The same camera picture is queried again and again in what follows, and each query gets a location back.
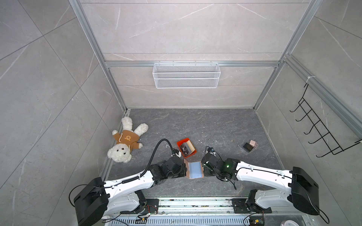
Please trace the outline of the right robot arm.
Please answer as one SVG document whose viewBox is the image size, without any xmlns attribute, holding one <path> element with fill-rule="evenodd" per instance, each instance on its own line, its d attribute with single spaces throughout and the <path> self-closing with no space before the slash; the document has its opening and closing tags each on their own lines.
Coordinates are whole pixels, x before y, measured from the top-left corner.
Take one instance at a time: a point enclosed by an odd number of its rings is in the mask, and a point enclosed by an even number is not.
<svg viewBox="0 0 362 226">
<path fill-rule="evenodd" d="M 201 160 L 209 175 L 221 181 L 249 181 L 270 187 L 270 190 L 251 190 L 242 205 L 248 211 L 265 211 L 272 207 L 294 207 L 305 214 L 317 216 L 319 208 L 319 186 L 302 169 L 276 170 L 228 158 L 225 161 L 213 153 L 206 153 Z"/>
</svg>

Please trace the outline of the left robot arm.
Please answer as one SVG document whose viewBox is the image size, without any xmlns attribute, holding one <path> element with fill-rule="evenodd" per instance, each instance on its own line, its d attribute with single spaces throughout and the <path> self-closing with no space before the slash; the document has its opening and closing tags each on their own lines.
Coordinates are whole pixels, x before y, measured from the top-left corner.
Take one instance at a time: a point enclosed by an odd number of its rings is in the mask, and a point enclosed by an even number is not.
<svg viewBox="0 0 362 226">
<path fill-rule="evenodd" d="M 167 161 L 150 164 L 142 172 L 122 179 L 93 179 L 74 198 L 78 225 L 92 226 L 116 213 L 143 211 L 147 201 L 142 191 L 167 179 L 185 177 L 187 165 L 182 158 L 174 155 Z"/>
</svg>

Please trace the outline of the tan leather card holder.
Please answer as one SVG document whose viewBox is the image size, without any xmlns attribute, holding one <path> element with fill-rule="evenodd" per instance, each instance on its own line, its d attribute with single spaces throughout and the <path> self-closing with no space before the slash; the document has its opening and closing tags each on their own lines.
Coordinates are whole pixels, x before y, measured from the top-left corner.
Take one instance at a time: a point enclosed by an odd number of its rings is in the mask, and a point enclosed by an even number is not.
<svg viewBox="0 0 362 226">
<path fill-rule="evenodd" d="M 204 177 L 204 168 L 201 161 L 188 162 L 184 160 L 186 165 L 186 178 L 188 179 L 201 179 Z"/>
</svg>

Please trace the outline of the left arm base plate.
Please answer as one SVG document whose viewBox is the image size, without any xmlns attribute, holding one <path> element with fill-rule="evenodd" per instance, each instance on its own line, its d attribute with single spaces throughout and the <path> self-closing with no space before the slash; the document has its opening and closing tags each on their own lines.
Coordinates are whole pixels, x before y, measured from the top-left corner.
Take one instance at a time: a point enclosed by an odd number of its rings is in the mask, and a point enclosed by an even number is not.
<svg viewBox="0 0 362 226">
<path fill-rule="evenodd" d="M 134 211 L 124 211 L 122 214 L 137 214 L 137 215 L 146 215 L 146 214 L 157 214 L 159 206 L 159 199 L 146 199 L 145 203 L 140 204 Z"/>
</svg>

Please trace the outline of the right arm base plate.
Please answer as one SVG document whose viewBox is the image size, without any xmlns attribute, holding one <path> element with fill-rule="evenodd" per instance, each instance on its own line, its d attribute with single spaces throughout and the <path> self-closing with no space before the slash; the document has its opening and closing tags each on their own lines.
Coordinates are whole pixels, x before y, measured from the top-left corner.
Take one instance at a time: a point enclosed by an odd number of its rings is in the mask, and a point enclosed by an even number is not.
<svg viewBox="0 0 362 226">
<path fill-rule="evenodd" d="M 264 209 L 259 207 L 254 202 L 249 202 L 245 198 L 234 198 L 232 199 L 232 207 L 234 209 L 235 214 L 242 214 L 242 213 L 272 213 L 271 208 Z"/>
</svg>

